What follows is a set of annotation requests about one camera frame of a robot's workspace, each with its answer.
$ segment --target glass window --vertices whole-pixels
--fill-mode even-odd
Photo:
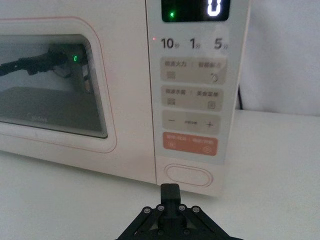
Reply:
[[[0,36],[0,122],[108,136],[89,41]]]

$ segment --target white cloth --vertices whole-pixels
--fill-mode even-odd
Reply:
[[[243,60],[244,109],[320,116],[320,1],[253,0]]]

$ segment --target white microwave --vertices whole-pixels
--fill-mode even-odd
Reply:
[[[250,0],[0,0],[0,150],[216,195]]]

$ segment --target digital display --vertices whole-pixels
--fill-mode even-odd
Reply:
[[[231,0],[161,0],[162,20],[177,22],[218,22],[229,17]]]

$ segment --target orange button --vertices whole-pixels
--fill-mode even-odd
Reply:
[[[174,132],[163,133],[163,147],[176,151],[215,156],[218,139]]]

